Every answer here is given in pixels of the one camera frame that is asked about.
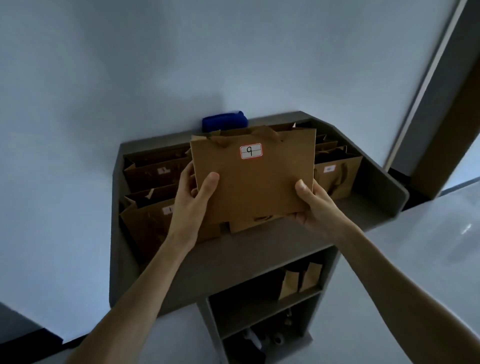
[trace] right hand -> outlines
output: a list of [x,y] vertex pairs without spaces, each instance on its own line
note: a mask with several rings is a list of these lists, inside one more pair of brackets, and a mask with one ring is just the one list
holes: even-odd
[[289,214],[307,229],[334,244],[340,243],[352,230],[360,230],[342,211],[327,192],[313,180],[313,192],[299,180],[295,184],[297,195],[310,206],[310,210]]

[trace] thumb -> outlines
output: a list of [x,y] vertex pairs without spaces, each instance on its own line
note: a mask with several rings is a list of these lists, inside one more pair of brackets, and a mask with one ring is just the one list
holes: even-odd
[[204,183],[202,183],[202,187],[198,191],[195,200],[206,205],[210,197],[212,197],[213,192],[215,192],[219,179],[220,175],[218,173],[210,172],[205,178]]
[[317,201],[317,197],[302,180],[297,181],[295,184],[295,190],[297,191],[297,195],[310,206]]

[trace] blue object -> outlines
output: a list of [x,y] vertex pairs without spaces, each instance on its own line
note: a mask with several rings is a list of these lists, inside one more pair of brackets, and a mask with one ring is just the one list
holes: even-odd
[[209,133],[216,130],[230,130],[246,128],[248,120],[243,112],[228,112],[226,114],[218,114],[207,116],[202,119],[202,132]]

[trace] forearm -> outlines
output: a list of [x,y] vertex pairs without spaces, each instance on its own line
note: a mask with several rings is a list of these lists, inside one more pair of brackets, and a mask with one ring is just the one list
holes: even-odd
[[337,246],[413,363],[480,362],[478,337],[393,266],[357,227],[346,228]]
[[188,250],[167,239],[67,363],[134,363]]

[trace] label sticker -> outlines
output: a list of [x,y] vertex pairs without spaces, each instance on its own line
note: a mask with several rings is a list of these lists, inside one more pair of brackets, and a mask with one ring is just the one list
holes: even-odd
[[167,167],[157,168],[158,174],[170,173],[171,171]]
[[324,173],[327,173],[327,172],[333,172],[335,170],[335,167],[336,167],[336,164],[332,165],[332,166],[326,166],[324,168]]
[[173,205],[164,207],[164,208],[162,209],[162,211],[163,211],[163,214],[164,214],[164,215],[173,214]]
[[240,155],[242,159],[260,157],[261,155],[263,155],[262,145],[259,143],[251,144],[249,146],[241,146]]

